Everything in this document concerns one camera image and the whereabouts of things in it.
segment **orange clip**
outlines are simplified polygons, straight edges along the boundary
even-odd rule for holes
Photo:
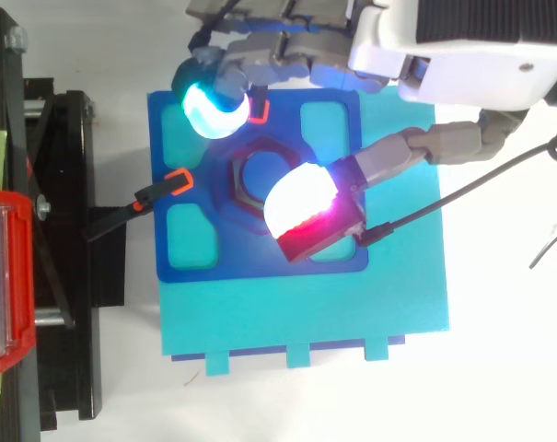
[[[179,189],[176,189],[174,192],[172,192],[171,194],[174,195],[174,196],[178,196],[181,193],[189,191],[192,187],[194,187],[194,177],[192,176],[190,171],[187,170],[186,168],[182,168],[182,169],[178,169],[178,170],[174,170],[173,172],[170,172],[168,175],[166,175],[166,180],[169,180],[170,178],[173,178],[173,177],[177,177],[178,175],[181,175],[182,173],[186,176],[186,180],[188,180],[188,183],[186,185],[180,187]]]
[[[253,106],[253,99],[249,99],[249,108]],[[263,105],[263,115],[258,117],[249,116],[248,122],[251,124],[265,124],[268,122],[268,117],[270,116],[270,101],[266,99],[266,102]]]

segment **white table surface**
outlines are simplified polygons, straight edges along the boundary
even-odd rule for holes
[[[150,183],[145,97],[188,56],[187,3],[0,0],[29,33],[25,76],[96,102],[98,204],[127,204]],[[476,114],[437,109],[444,122]],[[495,160],[441,168],[442,193],[556,132],[557,110],[535,107]],[[248,356],[207,378],[203,361],[161,356],[153,217],[140,218],[127,230],[126,305],[100,312],[102,412],[59,413],[42,440],[557,441],[557,247],[528,270],[554,224],[557,164],[545,155],[444,209],[451,331],[409,336],[387,362],[323,351],[288,370],[284,355]]]

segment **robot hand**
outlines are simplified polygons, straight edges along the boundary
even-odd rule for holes
[[[378,6],[367,0],[333,0],[330,7],[324,0],[245,3],[192,0],[188,13],[214,25],[192,39],[189,65],[194,70],[187,75],[183,64],[172,87],[186,111],[191,108],[186,103],[193,106],[194,100],[188,99],[193,88],[185,79],[198,80],[202,96],[223,111],[211,124],[223,117],[236,126],[226,134],[245,121],[236,113],[252,87],[293,77],[308,77],[320,87],[372,93],[395,80],[408,101],[484,108],[477,123],[436,124],[427,132],[406,129],[326,168],[305,164],[287,174],[268,196],[264,215],[290,262],[345,235],[370,245],[540,152],[557,159],[555,137],[416,214],[366,229],[357,203],[363,189],[423,159],[462,164],[494,157],[531,105],[541,99],[557,105],[557,8],[479,0],[404,0]],[[213,27],[249,35],[221,50],[206,46]],[[206,112],[196,113],[206,117]],[[199,122],[191,122],[197,128]],[[304,197],[301,188],[312,192],[308,196],[314,201],[302,201],[297,213],[292,195]]]

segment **teal tab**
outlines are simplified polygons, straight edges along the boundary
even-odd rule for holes
[[[286,346],[286,364],[288,368],[311,366],[311,351],[308,343],[295,343]]]
[[[389,340],[387,338],[369,338],[364,342],[364,359],[366,361],[386,361],[389,359]]]
[[[206,354],[206,376],[229,374],[229,352],[213,352]]]

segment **teal square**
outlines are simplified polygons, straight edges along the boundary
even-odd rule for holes
[[[364,146],[435,121],[433,106],[404,102],[394,87],[360,98]],[[419,165],[366,192],[368,225],[438,198],[436,168]],[[160,283],[160,302],[164,355],[204,353],[208,366],[209,354],[234,349],[366,339],[366,359],[380,360],[388,357],[388,336],[448,329],[442,216],[433,213],[372,246],[362,272]]]

